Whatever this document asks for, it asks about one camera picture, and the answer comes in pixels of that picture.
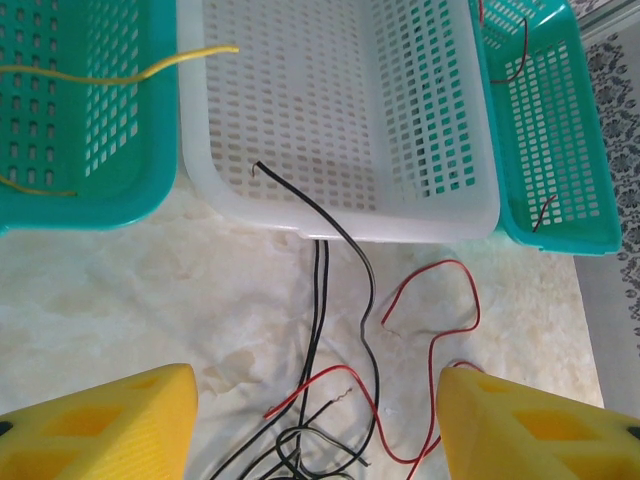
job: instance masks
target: floral pattern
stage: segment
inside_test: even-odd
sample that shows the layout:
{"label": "floral pattern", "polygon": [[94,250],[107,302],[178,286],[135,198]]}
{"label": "floral pattern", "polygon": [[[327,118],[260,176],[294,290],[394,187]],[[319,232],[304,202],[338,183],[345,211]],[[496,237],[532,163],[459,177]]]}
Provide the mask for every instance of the floral pattern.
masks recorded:
{"label": "floral pattern", "polygon": [[[616,258],[629,315],[640,322],[640,109],[630,98],[632,80],[637,79],[627,74],[618,35],[591,47],[587,57],[622,226],[622,249]],[[633,331],[640,337],[640,327]]]}
{"label": "floral pattern", "polygon": [[611,0],[569,0],[569,3],[571,3],[573,10],[576,12],[576,16],[582,18],[610,1]]}

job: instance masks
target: plastic basket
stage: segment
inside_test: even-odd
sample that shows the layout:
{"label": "plastic basket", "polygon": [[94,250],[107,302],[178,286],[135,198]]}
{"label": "plastic basket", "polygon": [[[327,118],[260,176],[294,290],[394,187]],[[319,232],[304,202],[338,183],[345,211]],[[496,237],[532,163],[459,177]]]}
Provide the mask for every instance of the plastic basket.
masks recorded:
{"label": "plastic basket", "polygon": [[[500,145],[501,226],[517,242],[580,255],[618,251],[620,223],[577,21],[564,0],[485,1],[489,76]],[[542,208],[557,196],[534,233]]]}
{"label": "plastic basket", "polygon": [[[129,76],[176,52],[175,5],[151,0],[0,0],[0,63]],[[177,71],[139,85],[0,79],[0,228],[108,228],[169,192],[177,164]]]}
{"label": "plastic basket", "polygon": [[181,0],[178,30],[181,50],[241,48],[180,66],[185,164],[221,213],[336,235],[252,177],[261,160],[361,240],[494,230],[498,183],[466,1]]}

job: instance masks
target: yellow plastic object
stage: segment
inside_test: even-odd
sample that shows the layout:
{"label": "yellow plastic object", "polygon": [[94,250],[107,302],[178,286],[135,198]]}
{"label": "yellow plastic object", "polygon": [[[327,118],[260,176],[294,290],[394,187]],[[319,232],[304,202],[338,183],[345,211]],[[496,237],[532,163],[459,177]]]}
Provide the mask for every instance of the yellow plastic object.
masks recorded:
{"label": "yellow plastic object", "polygon": [[447,368],[436,412],[452,480],[638,480],[640,420]]}
{"label": "yellow plastic object", "polygon": [[181,479],[198,409],[168,365],[0,416],[0,479]]}

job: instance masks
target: floor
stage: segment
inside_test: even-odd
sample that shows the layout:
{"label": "floor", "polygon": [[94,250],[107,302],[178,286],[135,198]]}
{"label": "floor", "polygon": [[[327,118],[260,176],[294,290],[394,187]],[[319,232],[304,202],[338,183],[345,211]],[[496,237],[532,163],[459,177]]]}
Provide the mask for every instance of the floor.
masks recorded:
{"label": "floor", "polygon": [[569,3],[576,12],[576,16],[582,18],[612,1],[613,0],[569,0]]}
{"label": "floor", "polygon": [[[602,404],[570,257],[525,249],[499,235],[452,246],[365,250],[378,276],[368,336],[381,366],[383,421],[399,454],[415,455],[427,428],[430,332],[465,324],[471,298],[461,272],[446,268],[407,290],[390,320],[396,333],[379,326],[382,308],[413,269],[445,257],[461,259],[476,276],[483,319],[473,335],[443,341],[438,370],[465,358],[503,378]],[[186,478],[196,480],[207,478],[296,383],[311,319],[312,242],[225,220],[183,174],[142,223],[105,233],[10,232],[0,257],[0,412],[159,365],[190,363],[200,405]],[[316,368],[347,362],[370,384],[358,341],[366,294],[357,259],[336,242]],[[348,377],[328,379],[312,392],[310,408],[349,387]],[[353,391],[318,425],[357,444],[368,415]],[[235,478],[257,451],[222,478]],[[325,452],[315,465],[326,466],[333,455]],[[366,474],[354,469],[355,478],[407,474],[377,439],[367,459],[373,466]],[[448,478],[442,449],[417,478]]]}
{"label": "floor", "polygon": [[577,258],[576,269],[605,405],[640,417],[640,29],[587,51],[623,245],[617,255]]}

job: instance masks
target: teal plastic basket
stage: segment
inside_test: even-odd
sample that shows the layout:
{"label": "teal plastic basket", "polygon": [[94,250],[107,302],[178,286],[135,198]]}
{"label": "teal plastic basket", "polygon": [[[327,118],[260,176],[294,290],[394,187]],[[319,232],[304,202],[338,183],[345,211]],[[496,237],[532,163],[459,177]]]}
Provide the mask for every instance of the teal plastic basket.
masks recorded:
{"label": "teal plastic basket", "polygon": [[[501,228],[540,250],[618,251],[620,222],[575,16],[564,0],[485,0],[481,59],[501,191]],[[528,57],[517,72],[529,23]],[[550,203],[536,232],[540,214]]]}
{"label": "teal plastic basket", "polygon": [[[0,0],[0,64],[126,77],[176,52],[175,2]],[[105,229],[138,220],[176,175],[176,69],[126,87],[0,78],[0,228]]]}

